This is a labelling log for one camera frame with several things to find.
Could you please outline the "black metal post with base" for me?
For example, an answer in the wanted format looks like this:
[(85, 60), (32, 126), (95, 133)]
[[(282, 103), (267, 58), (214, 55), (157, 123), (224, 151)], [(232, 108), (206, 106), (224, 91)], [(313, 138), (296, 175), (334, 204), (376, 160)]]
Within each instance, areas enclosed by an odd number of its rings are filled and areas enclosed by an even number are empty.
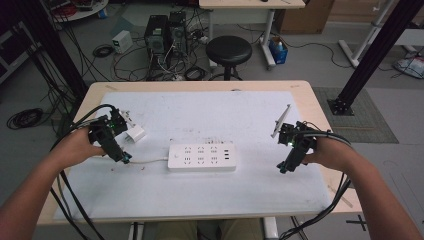
[(353, 115), (355, 98), (423, 6), (424, 0), (399, 0), (341, 93), (327, 100), (333, 115)]

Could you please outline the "white metal stand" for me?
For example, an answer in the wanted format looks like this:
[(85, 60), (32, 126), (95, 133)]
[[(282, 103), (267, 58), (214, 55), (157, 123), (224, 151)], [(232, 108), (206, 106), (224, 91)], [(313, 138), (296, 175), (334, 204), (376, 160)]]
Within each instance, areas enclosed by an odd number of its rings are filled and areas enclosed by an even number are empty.
[(377, 11), (376, 17), (371, 21), (367, 34), (354, 50), (348, 46), (345, 40), (338, 41), (338, 45), (352, 67), (356, 68), (359, 65), (359, 57), (364, 52), (365, 48), (372, 43), (373, 38), (381, 29), (382, 20), (393, 3), (394, 0), (379, 0), (378, 5), (375, 7), (375, 10)]

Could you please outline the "white power strip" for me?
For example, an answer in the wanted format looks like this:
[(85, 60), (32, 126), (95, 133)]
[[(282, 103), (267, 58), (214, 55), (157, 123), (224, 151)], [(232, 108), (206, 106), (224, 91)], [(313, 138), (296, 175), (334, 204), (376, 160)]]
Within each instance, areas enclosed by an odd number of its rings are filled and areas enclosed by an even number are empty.
[(169, 148), (170, 171), (234, 171), (236, 166), (234, 144), (173, 144)]

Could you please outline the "brown cardboard box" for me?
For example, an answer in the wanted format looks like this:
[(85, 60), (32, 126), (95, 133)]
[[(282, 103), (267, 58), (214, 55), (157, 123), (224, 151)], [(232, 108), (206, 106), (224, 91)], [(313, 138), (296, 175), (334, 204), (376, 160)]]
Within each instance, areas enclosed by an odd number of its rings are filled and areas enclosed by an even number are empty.
[(335, 0), (304, 0), (302, 9), (280, 10), (275, 27), (282, 34), (321, 34)]

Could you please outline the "large black computer tower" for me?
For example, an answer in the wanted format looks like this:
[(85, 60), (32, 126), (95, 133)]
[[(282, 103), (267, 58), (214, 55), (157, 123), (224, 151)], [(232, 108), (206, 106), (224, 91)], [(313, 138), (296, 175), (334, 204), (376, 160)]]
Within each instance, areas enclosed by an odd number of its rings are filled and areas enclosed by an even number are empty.
[(171, 38), (166, 15), (151, 15), (144, 33), (150, 58), (150, 69), (159, 70), (170, 64)]

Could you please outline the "dark equipment rack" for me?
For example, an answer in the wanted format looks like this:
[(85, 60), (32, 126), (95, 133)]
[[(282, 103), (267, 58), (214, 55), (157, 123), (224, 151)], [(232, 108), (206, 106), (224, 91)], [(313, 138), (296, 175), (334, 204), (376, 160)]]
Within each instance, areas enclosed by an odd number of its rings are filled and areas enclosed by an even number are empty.
[(8, 28), (0, 24), (0, 84), (7, 80), (40, 44), (22, 21)]

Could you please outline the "white power supply unit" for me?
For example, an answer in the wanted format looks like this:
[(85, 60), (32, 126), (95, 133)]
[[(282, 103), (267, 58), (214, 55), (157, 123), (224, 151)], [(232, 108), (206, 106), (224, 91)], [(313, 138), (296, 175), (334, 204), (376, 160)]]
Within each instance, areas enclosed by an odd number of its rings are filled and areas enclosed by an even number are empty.
[(113, 37), (112, 43), (115, 51), (119, 54), (125, 53), (133, 45), (131, 34), (127, 30), (122, 30)]

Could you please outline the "person's leg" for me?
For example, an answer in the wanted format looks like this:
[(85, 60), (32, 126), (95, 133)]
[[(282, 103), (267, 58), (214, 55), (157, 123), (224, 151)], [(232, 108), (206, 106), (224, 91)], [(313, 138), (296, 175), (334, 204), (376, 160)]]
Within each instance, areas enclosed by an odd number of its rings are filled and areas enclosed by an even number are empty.
[(258, 218), (223, 220), (219, 227), (221, 240), (263, 240), (264, 237)]
[(155, 240), (197, 240), (197, 222), (160, 222), (156, 229)]

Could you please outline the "white table leg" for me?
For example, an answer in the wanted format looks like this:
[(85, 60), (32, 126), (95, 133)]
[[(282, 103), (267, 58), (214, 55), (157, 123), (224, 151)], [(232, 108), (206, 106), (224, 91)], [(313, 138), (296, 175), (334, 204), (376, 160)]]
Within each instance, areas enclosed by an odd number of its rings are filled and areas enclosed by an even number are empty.
[(278, 240), (278, 229), (275, 217), (265, 217), (263, 219), (264, 239), (265, 240)]
[(128, 240), (143, 240), (144, 224), (142, 222), (132, 222), (130, 224)]

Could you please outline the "black round stool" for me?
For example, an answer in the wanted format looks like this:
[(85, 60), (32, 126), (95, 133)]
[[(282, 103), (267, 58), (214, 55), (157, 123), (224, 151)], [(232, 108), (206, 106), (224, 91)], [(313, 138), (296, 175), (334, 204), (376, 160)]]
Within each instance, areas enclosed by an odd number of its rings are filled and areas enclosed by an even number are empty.
[(238, 36), (219, 36), (208, 42), (206, 55), (214, 63), (224, 67), (224, 72), (211, 77), (214, 80), (223, 76), (225, 80), (232, 77), (240, 80), (236, 67), (246, 63), (252, 56), (251, 44)]

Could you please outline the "person's right leg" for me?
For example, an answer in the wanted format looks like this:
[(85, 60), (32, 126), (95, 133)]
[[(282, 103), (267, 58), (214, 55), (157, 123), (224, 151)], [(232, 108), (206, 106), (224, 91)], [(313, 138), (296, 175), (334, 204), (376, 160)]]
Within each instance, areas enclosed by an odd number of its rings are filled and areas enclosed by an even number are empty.
[(264, 237), (258, 218), (223, 220), (219, 227), (221, 240), (263, 240)]

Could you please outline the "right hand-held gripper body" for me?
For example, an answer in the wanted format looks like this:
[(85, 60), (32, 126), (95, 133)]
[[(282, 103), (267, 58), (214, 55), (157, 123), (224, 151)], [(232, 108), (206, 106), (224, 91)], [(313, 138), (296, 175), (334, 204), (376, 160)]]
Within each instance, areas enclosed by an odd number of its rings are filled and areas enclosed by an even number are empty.
[(291, 105), (288, 104), (281, 116), (275, 121), (271, 137), (278, 137), (278, 144), (291, 146), (294, 150), (299, 150), (302, 153), (309, 153), (311, 149), (316, 148), (317, 142), (313, 137), (306, 136), (308, 127), (305, 124), (297, 122), (293, 125), (285, 122), (290, 109)]

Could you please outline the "wooden desk with white legs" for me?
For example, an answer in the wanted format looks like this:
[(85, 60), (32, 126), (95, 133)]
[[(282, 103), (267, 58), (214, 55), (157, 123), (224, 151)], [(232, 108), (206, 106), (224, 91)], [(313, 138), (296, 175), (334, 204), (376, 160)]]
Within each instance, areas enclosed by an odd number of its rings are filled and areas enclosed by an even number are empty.
[(259, 46), (264, 54), (268, 70), (276, 66), (268, 46), (275, 12), (277, 10), (302, 9), (305, 6), (303, 0), (199, 0), (199, 7), (208, 11), (209, 41), (214, 38), (214, 11), (216, 9), (225, 9), (227, 12), (235, 9), (250, 11), (266, 9), (268, 11), (264, 33), (259, 38)]

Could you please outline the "white charger plug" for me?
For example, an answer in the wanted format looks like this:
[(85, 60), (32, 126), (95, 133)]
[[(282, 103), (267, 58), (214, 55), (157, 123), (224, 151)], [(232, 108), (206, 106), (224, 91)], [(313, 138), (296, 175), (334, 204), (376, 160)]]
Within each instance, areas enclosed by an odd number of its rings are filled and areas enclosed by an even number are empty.
[(128, 142), (136, 143), (141, 140), (145, 135), (145, 130), (141, 126), (135, 125), (126, 131), (125, 140)]

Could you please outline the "grey floor mat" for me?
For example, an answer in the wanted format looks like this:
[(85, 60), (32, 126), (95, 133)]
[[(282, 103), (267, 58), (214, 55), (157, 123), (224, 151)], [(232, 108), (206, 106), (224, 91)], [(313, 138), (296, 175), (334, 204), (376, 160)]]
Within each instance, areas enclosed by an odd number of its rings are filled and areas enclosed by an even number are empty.
[(351, 143), (399, 143), (365, 89), (353, 102), (352, 115), (334, 115), (330, 110), (328, 101), (335, 99), (341, 88), (314, 87), (313, 91), (334, 133)]

